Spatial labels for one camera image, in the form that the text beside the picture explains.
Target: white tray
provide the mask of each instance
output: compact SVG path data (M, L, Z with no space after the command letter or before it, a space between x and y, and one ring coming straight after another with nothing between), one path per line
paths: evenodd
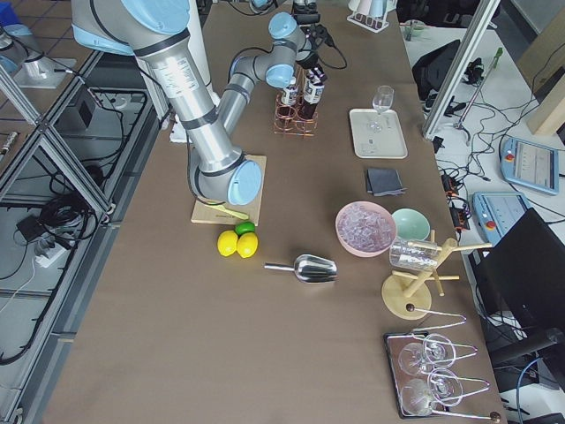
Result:
M350 110L350 125L355 155L364 158L403 159L408 155L398 115L387 110L380 115L382 130L375 132L370 125L377 118L373 109Z

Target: green lime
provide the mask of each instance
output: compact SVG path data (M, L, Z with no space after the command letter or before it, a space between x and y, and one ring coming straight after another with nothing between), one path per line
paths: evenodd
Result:
M234 230L238 236L242 236L247 232L255 232L255 224L250 223L249 221L245 221L244 223L239 223L238 225L236 225L236 228Z

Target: light green bowl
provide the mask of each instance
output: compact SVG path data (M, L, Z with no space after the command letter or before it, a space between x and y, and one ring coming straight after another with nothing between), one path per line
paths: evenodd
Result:
M425 216L414 209L398 209L392 218L401 239L425 240L430 235L430 223Z

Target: bottle label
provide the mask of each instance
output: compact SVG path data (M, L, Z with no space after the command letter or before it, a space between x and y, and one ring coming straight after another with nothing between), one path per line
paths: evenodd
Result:
M298 87L288 86L282 90L281 103L287 106L293 106L297 102Z
M153 72L167 97L174 99L197 90L200 85L186 58L173 58Z
M304 100L309 103L317 103L320 101L322 91L324 91L323 85L314 85L308 80L304 90Z

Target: pink bowl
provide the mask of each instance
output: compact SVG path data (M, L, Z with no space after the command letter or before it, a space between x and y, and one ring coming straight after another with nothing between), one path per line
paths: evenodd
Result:
M370 201L345 205L335 218L335 232L350 254L371 258L386 252L396 237L392 215Z

